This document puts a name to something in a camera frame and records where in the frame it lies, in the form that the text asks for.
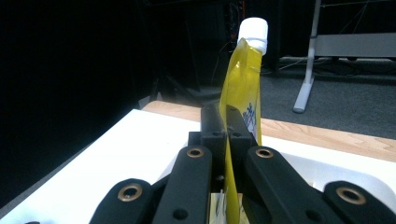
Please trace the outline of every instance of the wooden surface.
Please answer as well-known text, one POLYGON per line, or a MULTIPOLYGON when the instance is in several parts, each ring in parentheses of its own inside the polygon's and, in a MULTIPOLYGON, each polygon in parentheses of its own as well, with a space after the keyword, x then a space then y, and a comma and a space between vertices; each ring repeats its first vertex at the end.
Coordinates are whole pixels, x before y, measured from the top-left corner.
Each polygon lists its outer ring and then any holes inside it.
MULTIPOLYGON (((200 108, 186 105, 154 101, 146 105, 143 110, 198 122, 201 119, 200 108)), ((393 139, 340 132, 273 119, 262 119, 262 135, 396 162, 396 140, 393 139)))

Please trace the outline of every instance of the white bottle cap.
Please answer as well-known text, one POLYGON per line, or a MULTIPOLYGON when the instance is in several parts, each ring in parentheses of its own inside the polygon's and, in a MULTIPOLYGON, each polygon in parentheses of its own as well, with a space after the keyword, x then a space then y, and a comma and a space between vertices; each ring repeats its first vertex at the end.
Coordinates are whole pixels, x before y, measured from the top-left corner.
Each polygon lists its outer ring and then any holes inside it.
POLYGON ((262 18, 247 18, 239 27, 238 42, 245 38, 247 43, 264 55, 267 52, 268 24, 262 18))

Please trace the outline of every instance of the plastic bottle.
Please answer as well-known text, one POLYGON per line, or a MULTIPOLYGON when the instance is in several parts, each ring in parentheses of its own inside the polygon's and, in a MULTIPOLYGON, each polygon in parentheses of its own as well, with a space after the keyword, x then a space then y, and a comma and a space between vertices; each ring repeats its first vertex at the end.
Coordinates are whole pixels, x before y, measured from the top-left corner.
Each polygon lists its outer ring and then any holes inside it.
MULTIPOLYGON (((239 109, 247 128, 262 144, 260 71, 262 56, 267 51, 267 22, 261 18, 248 18, 239 28, 238 44, 231 57, 227 76, 221 91, 219 112, 226 120, 226 105, 239 109)), ((233 179, 230 146, 227 141, 225 161, 226 217, 227 223, 239 223, 239 202, 233 179)))

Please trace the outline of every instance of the yellow liquid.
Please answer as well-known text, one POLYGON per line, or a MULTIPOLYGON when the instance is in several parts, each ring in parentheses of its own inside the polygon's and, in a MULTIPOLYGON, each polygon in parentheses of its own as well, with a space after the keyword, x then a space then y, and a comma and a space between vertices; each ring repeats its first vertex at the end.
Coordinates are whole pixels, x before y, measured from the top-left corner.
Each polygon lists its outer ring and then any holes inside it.
MULTIPOLYGON (((219 112, 226 125, 226 105, 239 109, 244 117, 248 129, 262 144, 261 134, 261 106, 260 106, 260 69, 262 53, 251 46, 245 39, 241 39, 231 57, 227 76, 221 91, 219 112)), ((230 144, 227 138, 225 153, 225 186, 227 223, 239 223, 239 201, 233 178, 233 164, 230 144)))

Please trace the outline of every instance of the metal stand leg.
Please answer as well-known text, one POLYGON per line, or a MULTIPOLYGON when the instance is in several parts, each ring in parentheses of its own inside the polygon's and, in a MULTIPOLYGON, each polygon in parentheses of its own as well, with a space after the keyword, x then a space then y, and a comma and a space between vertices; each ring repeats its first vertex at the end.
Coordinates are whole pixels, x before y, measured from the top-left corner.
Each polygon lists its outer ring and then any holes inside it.
POLYGON ((296 103, 294 104, 293 107, 293 111, 299 114, 304 113, 306 103, 308 102, 309 93, 311 92, 312 85, 314 84, 314 78, 312 77, 312 68, 314 66, 314 59, 315 59, 315 43, 317 40, 320 4, 321 1, 316 0, 314 19, 312 21, 311 37, 309 40, 308 61, 306 64, 305 79, 300 89, 300 92, 297 96, 296 103))

